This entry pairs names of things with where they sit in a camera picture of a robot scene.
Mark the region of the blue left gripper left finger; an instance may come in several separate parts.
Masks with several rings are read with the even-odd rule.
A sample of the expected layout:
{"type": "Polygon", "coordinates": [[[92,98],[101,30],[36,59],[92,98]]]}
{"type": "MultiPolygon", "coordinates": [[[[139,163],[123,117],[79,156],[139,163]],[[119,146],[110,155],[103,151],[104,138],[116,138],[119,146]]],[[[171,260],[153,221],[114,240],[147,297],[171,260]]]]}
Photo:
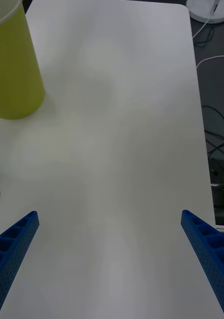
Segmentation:
{"type": "Polygon", "coordinates": [[[0,235],[0,310],[38,227],[32,211],[0,235]]]}

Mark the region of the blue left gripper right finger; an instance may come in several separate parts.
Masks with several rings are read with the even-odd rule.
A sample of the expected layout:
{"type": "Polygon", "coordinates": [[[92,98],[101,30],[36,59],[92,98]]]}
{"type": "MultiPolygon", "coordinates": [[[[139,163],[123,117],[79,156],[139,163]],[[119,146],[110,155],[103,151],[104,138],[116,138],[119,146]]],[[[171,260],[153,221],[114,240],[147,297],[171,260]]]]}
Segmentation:
{"type": "Polygon", "coordinates": [[[181,226],[224,313],[224,235],[188,210],[181,226]]]}

